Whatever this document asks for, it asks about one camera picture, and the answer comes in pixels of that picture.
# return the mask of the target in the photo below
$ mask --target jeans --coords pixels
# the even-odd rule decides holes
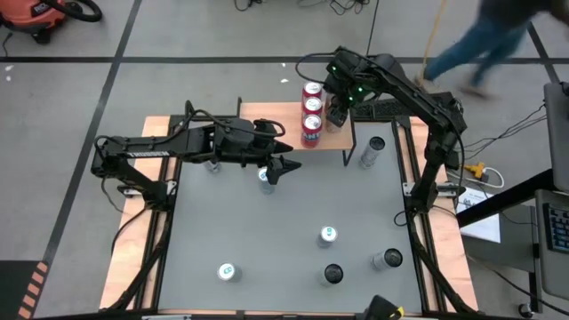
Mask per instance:
[[[433,81],[444,72],[471,62],[486,53],[470,84],[479,86],[485,73],[512,55],[527,30],[529,21],[517,28],[505,28],[499,22],[479,16],[470,30],[456,44],[446,49],[426,67],[424,78]]]

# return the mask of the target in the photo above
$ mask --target shop vacuum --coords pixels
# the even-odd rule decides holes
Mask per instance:
[[[92,10],[84,14],[80,2]],[[97,22],[102,18],[99,6],[92,0],[0,0],[0,26],[32,35],[39,44],[48,44],[54,29],[67,17]]]

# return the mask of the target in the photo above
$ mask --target yellow rope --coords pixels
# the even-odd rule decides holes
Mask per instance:
[[[427,66],[427,57],[429,56],[430,46],[433,43],[433,39],[435,38],[435,34],[438,30],[438,23],[443,16],[443,11],[446,7],[446,0],[441,0],[441,7],[438,9],[437,17],[435,18],[435,26],[433,26],[433,30],[430,32],[429,41],[427,42],[427,47],[425,48],[425,55],[423,56],[423,64],[421,66],[421,73],[419,75],[419,84],[423,86],[423,77],[425,73],[425,67]]]

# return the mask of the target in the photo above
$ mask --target can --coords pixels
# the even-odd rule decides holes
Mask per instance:
[[[237,282],[241,280],[241,268],[233,263],[224,263],[217,269],[217,277],[221,281]]]
[[[340,266],[333,263],[325,268],[318,270],[317,279],[318,282],[325,287],[333,286],[334,284],[339,284],[344,278],[344,271]]]
[[[317,244],[321,248],[327,248],[338,238],[338,231],[334,227],[324,226],[320,229]]]
[[[257,178],[259,178],[259,186],[262,193],[265,195],[270,195],[275,192],[275,186],[268,184],[267,167],[262,167],[259,169],[257,172]]]
[[[375,164],[375,159],[380,151],[385,148],[385,141],[380,137],[372,137],[365,147],[364,153],[359,159],[359,166],[370,169]]]
[[[403,255],[398,249],[387,249],[372,256],[372,266],[376,270],[397,268],[403,263]]]
[[[221,163],[213,163],[211,160],[204,162],[204,167],[211,173],[217,173],[221,170]]]
[[[322,101],[319,98],[308,98],[302,103],[302,118],[308,115],[322,115]]]
[[[322,85],[314,82],[307,82],[302,87],[302,99],[304,101],[308,98],[322,98]]]
[[[320,141],[322,119],[320,116],[308,115],[302,120],[301,142],[305,148],[314,148]]]
[[[324,104],[324,118],[326,118],[326,116],[328,115],[328,109],[330,108],[330,105],[333,103],[333,99],[334,99],[335,95],[333,94],[327,94],[326,95],[326,101]],[[329,133],[338,133],[341,131],[341,128],[339,126],[337,126],[336,124],[333,124],[332,122],[328,121],[328,119],[326,119],[326,131]]]

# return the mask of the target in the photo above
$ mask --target concrete floor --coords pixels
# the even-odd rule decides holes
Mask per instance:
[[[297,100],[302,81],[293,63],[283,66],[270,57],[293,61],[338,45],[366,52],[376,5],[372,0],[359,15],[337,16],[327,5],[298,8],[293,0],[268,0],[247,12],[230,1],[96,2],[105,14],[101,23],[71,20],[46,46],[16,34],[6,45],[11,58],[0,58],[0,145],[11,151],[0,153],[0,260],[42,259],[58,216],[65,227],[36,316],[99,306],[120,217],[101,194],[100,181],[85,170],[94,133],[139,135],[146,116],[180,114],[186,99],[214,114],[233,112],[237,96]],[[369,53],[405,58],[414,62],[404,64],[407,75],[418,73],[439,3],[382,0]],[[474,0],[449,0],[431,56],[460,37],[476,8]],[[534,26],[550,57],[569,58],[565,27],[546,15]],[[0,39],[6,34],[0,29]],[[514,59],[488,78],[489,89],[500,96],[489,102],[456,90],[472,66],[440,78],[441,87],[462,98],[465,143],[496,136],[540,106],[542,86],[550,81],[544,61],[527,36]],[[324,66],[309,63],[304,70],[322,78]],[[560,79],[569,78],[569,66],[554,68]],[[506,188],[541,172],[550,166],[545,123],[494,143],[470,162],[476,161],[500,170]],[[526,274],[497,268],[527,287]],[[488,314],[516,316],[517,304],[528,301],[487,270],[471,264],[470,271],[479,307]],[[567,301],[548,300],[569,309]],[[549,309],[536,317],[563,318]]]

